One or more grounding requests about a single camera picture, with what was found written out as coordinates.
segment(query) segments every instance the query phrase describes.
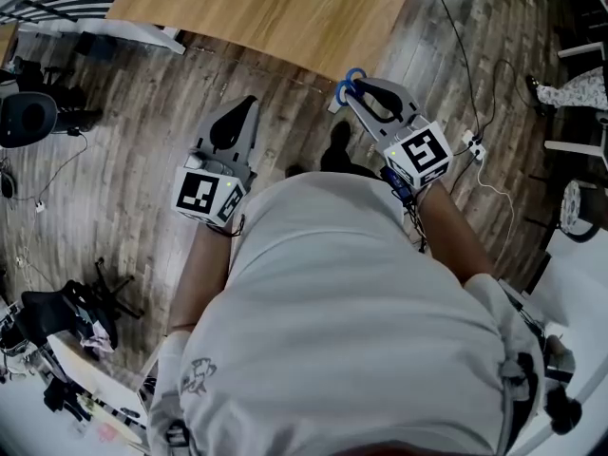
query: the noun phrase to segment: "shirt sleeve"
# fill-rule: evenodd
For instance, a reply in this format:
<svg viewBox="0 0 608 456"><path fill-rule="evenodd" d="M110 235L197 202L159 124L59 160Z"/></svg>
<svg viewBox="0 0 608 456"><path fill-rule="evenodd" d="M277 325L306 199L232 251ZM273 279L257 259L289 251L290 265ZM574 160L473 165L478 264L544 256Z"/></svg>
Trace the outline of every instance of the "shirt sleeve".
<svg viewBox="0 0 608 456"><path fill-rule="evenodd" d="M544 362L538 338L523 322L522 317L509 301L501 285L488 274L477 274L466 284L467 290L481 302L494 318L503 338L508 359L517 360L519 353L532 357L534 372L539 377L538 389L526 424L536 415L544 395Z"/></svg>
<svg viewBox="0 0 608 456"><path fill-rule="evenodd" d="M148 444L153 456L189 454L189 435L180 405L181 357L190 332L172 332L159 351L159 374L148 413Z"/></svg>

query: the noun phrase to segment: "black chair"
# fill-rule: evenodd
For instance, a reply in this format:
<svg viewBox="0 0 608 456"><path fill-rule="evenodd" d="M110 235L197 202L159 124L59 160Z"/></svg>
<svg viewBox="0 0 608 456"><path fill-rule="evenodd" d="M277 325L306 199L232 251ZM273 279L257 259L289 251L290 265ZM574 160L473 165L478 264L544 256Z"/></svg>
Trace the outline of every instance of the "black chair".
<svg viewBox="0 0 608 456"><path fill-rule="evenodd" d="M44 139L55 128L57 104L42 93L16 93L2 101L0 146L24 147Z"/></svg>
<svg viewBox="0 0 608 456"><path fill-rule="evenodd" d="M143 312L134 313L116 298L116 294L133 277L110 291L101 272L103 264L102 258L96 262L98 279L90 286L70 280L61 291L55 293L22 293L23 309L14 315L14 322L22 335L40 348L47 343L50 334L61 331L89 338L93 335L93 324L99 321L108 333L110 346L116 349L118 332L115 320L120 317L119 311L136 319Z"/></svg>
<svg viewBox="0 0 608 456"><path fill-rule="evenodd" d="M19 91L35 91L50 96L60 109L84 108L86 95L78 87L67 87L62 82L74 74L74 71L57 66L45 67L40 63L26 61L20 57L13 59L14 73L0 72L0 82L13 80L17 83Z"/></svg>
<svg viewBox="0 0 608 456"><path fill-rule="evenodd" d="M79 135L94 125L101 110L59 112L47 94L27 91L9 95L0 108L0 147L25 147L44 139L50 133Z"/></svg>
<svg viewBox="0 0 608 456"><path fill-rule="evenodd" d="M544 182L549 186L552 186L551 180L539 178L537 176L528 176L530 179L535 181ZM541 242L541 247L545 248L546 245L549 244L550 238L553 236L553 232L559 228L562 232L569 237L571 240L576 243L585 243L591 240L595 235L598 234L601 228L605 228L608 225L608 220L606 218L606 212L608 211L608 197L605 193L606 183L601 180L597 176L593 174L581 174L576 175L571 179L571 181L582 181L586 184L581 184L580 187L580 209L578 218L584 219L588 223L591 224L589 229L582 233L572 233L568 229L562 227L561 224L561 209L563 207L567 207L567 204L564 204L563 192L567 186L561 185L560 190L562 192L561 197L554 198L554 202L556 203L556 207L554 208L554 212L551 220L548 224L545 224L541 221L538 221L533 218L524 217L523 220L536 224L542 228L547 229L547 233L545 238Z"/></svg>

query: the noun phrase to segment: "strap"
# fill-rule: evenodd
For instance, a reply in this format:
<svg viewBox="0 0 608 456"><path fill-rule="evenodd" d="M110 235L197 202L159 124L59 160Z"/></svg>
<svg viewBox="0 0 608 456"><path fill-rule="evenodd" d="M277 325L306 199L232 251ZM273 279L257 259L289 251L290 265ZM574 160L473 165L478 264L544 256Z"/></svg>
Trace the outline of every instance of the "strap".
<svg viewBox="0 0 608 456"><path fill-rule="evenodd" d="M605 56L602 64L604 71L604 91L608 98L608 41L604 41L601 44L603 45L603 55Z"/></svg>

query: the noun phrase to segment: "black cable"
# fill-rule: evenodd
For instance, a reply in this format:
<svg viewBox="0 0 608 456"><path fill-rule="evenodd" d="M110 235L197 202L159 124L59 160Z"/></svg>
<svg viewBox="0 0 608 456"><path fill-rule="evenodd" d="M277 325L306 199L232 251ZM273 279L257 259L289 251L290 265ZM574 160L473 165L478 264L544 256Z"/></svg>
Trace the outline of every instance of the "black cable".
<svg viewBox="0 0 608 456"><path fill-rule="evenodd" d="M517 76L518 76L518 72L517 69L515 69L515 67L509 63L505 58L501 58L499 59L495 64L494 64L494 70L492 72L492 116L490 118L490 120L487 123L484 123L484 126L482 127L482 136L480 138L480 141L482 141L484 139L484 133L485 130L494 123L494 119L496 119L496 77L497 77L497 71L498 71L498 67L499 64L501 63L505 63L506 65L508 65L511 70L513 71L513 79L514 79L514 83L513 86L515 87L515 91L517 92L517 95L520 97L520 100L522 100L522 103L524 105L526 105L528 108L534 108L533 104L530 104L529 102L527 102L522 94L520 93L520 90L517 88Z"/></svg>
<svg viewBox="0 0 608 456"><path fill-rule="evenodd" d="M470 69L470 66L468 64L468 58L466 57L465 45L463 44L463 40L460 37L460 33L456 29L456 24L454 23L454 19L452 18L452 14L449 12L449 9L447 8L446 1L445 0L441 0L441 3L444 6L444 9L446 9L447 18L449 19L449 23L454 28L454 32L456 33L456 39L458 39L458 44L460 45L460 49L463 52L463 57L465 58L466 76L468 78L468 91L469 91L470 98L471 98L471 106L473 107L473 112L475 113L475 122L477 123L477 135L475 136L475 138L477 138L477 137L479 137L479 135L481 133L482 127L481 127L481 125L479 123L479 116L478 116L478 113L477 113L477 106L475 105L475 92L473 91L473 79L471 78L471 69ZM458 154L455 154L455 155L460 155L460 154L463 154L464 152L465 151L459 152Z"/></svg>
<svg viewBox="0 0 608 456"><path fill-rule="evenodd" d="M413 225L414 229L416 230L416 233L418 233L418 235L420 235L420 237L421 237L420 240L413 242L412 245L415 245L416 243L422 243L420 245L419 252L423 254L425 252L425 248L427 247L427 236L425 235L425 227L423 226L422 221L420 220L420 216L418 215L418 202L417 202L418 196L420 195L420 193L422 193L422 191L423 191L423 189L418 191L418 193L414 196L413 201L408 204L404 204L403 200L399 197L399 194L397 193L397 191L392 189L390 192L392 193L393 196L395 196L399 200L399 202L401 202L403 204L404 208L406 208L406 211L409 214L409 219L411 220L411 224Z"/></svg>
<svg viewBox="0 0 608 456"><path fill-rule="evenodd" d="M470 65L468 63L468 58L466 57L465 45L463 44L463 40L460 37L460 33L458 32L458 29L456 28L456 24L454 23L454 19L452 18L449 8L447 7L446 1L441 0L441 3L444 6L444 9L446 10L447 18L449 20L449 23L452 25L454 32L456 33L456 38L458 39L458 44L460 45L460 49L463 53L463 57L465 58L466 77L468 78L468 91L470 94L471 106L473 107L473 112L475 113L475 122L477 124L477 135L475 135L475 137L473 137L473 140L475 143L481 143L482 140L484 139L485 129L494 122L494 118L496 115L496 70L498 68L499 63L505 63L505 64L509 65L511 67L511 69L513 70L513 74L515 77L515 90L516 90L517 95L519 96L520 100L522 100L522 102L530 108L534 108L535 106L533 106L531 103L527 102L523 98L522 94L520 93L520 90L517 88L517 75L518 75L517 70L506 59L501 58L494 65L494 72L492 73L492 81L493 81L493 84L492 84L492 102L493 102L492 118L490 119L490 121L488 123L486 123L483 127L481 127L480 121L479 121L479 115L478 115L478 111L477 111L477 106L475 105L475 93L473 91L473 80L471 78L471 71L470 71ZM470 144L464 150L461 150L460 152L455 153L454 157L458 157L458 156L464 154L466 151L468 151L471 148L471 146L472 146L472 144Z"/></svg>
<svg viewBox="0 0 608 456"><path fill-rule="evenodd" d="M207 228L209 228L211 231L216 232L219 235L222 235L223 237L227 237L227 238L240 237L240 234L243 233L244 226L245 226L245 215L240 216L240 223L238 224L238 228L234 233L227 232L226 230L222 230L221 228L219 228L218 226L216 226L214 224L207 223Z"/></svg>
<svg viewBox="0 0 608 456"><path fill-rule="evenodd" d="M78 156L80 156L83 152L85 152L88 149L88 140L86 139L86 137L82 134L82 133L78 133L78 135L80 137L82 137L83 139L85 139L85 148L83 150L81 150L80 152L74 154L72 157L70 157L67 161L65 161L64 163L61 164L61 166L59 167L59 169L57 169L57 171L55 172L55 174L53 174L53 177L50 178L50 181L47 183L47 185L42 189L42 191L40 191L39 194L34 195L34 196L28 196L27 198L13 198L16 201L29 201L29 200L38 200L40 201L40 198L43 194L45 194L45 192L49 189L51 183L53 181L55 181L55 178L57 177L57 175L61 172L61 170L66 167L66 165L68 165L70 162L72 162L74 159L76 159Z"/></svg>
<svg viewBox="0 0 608 456"><path fill-rule="evenodd" d="M454 183L452 184L452 188L449 190L449 195L451 196L452 193L454 192L454 189L456 189L456 184L458 184L459 180L463 177L463 175L465 174L465 172L468 170L468 168L471 166L472 163L475 162L475 156L471 157L471 160L468 162L468 164L466 165L466 167L462 170L462 172L458 175L458 177L456 178L456 180L454 181Z"/></svg>

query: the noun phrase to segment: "white cable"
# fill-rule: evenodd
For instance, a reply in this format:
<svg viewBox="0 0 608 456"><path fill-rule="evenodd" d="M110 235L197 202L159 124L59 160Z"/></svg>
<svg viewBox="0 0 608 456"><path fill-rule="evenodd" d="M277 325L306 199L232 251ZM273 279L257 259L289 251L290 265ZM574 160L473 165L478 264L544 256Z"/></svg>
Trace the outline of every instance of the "white cable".
<svg viewBox="0 0 608 456"><path fill-rule="evenodd" d="M26 281L26 284L28 285L28 289L32 290L31 288L31 276L28 274L26 275L26 269L29 268L29 243L31 242L31 236L34 233L34 228L36 226L36 220L38 218L38 213L34 214L34 222L31 224L31 230L29 230L29 236L28 236L28 243L26 243L26 249L24 250L24 256L23 256L23 266L21 268L21 272L23 274L23 279Z"/></svg>
<svg viewBox="0 0 608 456"><path fill-rule="evenodd" d="M484 168L484 165L485 165L485 158L482 159L482 165L480 166L479 170L477 171L477 182L482 187L489 187L492 191L494 191L498 195L506 196L506 198L509 200L509 206L511 208L511 222L509 223L509 229L506 232L506 239L504 240L504 245L503 245L503 249L501 250L501 254L498 255L498 258L496 259L496 263L498 263L498 261L503 256L504 250L506 249L506 244L508 243L509 237L511 236L511 229L513 228L513 222L515 221L515 208L513 207L513 199L511 199L511 197L509 196L508 193L499 191L494 186L492 186L490 184L484 184L482 182L482 180L480 179L480 176L482 175L482 169Z"/></svg>

